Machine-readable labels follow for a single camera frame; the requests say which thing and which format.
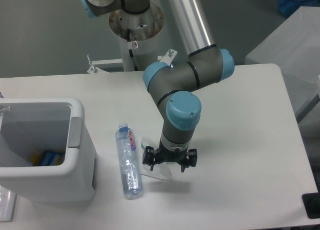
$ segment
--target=robotic arm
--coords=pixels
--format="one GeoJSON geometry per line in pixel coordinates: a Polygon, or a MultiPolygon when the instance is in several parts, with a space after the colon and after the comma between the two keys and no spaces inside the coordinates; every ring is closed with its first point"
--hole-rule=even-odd
{"type": "MultiPolygon", "coordinates": [[[[150,8],[150,0],[139,0],[143,1],[139,9],[133,7],[134,1],[113,0],[104,10],[121,8],[130,15],[134,13],[134,18],[150,8]]],[[[174,68],[165,62],[154,62],[144,71],[143,81],[164,123],[158,149],[146,147],[142,162],[151,170],[155,164],[177,162],[184,172],[185,168],[196,166],[198,159],[196,149],[188,150],[201,115],[201,102],[191,92],[230,77],[235,63],[227,50],[217,48],[199,0],[169,2],[189,59],[174,68]]]]}

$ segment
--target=metal bracket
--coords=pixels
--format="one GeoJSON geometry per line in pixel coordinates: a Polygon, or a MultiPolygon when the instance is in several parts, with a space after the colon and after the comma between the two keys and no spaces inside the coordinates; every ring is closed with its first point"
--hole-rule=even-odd
{"type": "Polygon", "coordinates": [[[165,54],[165,56],[163,56],[163,58],[160,60],[160,62],[165,62],[167,63],[168,66],[173,66],[173,60],[175,59],[175,57],[177,56],[178,51],[175,51],[173,49],[168,50],[168,52],[165,54]]]}
{"type": "Polygon", "coordinates": [[[90,69],[91,69],[94,73],[97,73],[98,70],[97,70],[95,64],[92,63],[92,61],[91,61],[91,59],[90,59],[90,55],[87,55],[86,57],[87,57],[87,59],[88,59],[88,63],[89,63],[90,69]]]}

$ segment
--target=white plastic container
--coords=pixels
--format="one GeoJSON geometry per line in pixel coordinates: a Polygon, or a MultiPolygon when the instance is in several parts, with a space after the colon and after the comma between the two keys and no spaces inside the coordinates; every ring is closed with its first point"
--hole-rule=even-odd
{"type": "Polygon", "coordinates": [[[89,200],[97,153],[82,103],[73,98],[0,99],[0,185],[37,202],[89,200]],[[65,151],[58,166],[31,166],[33,154],[65,151]]]}

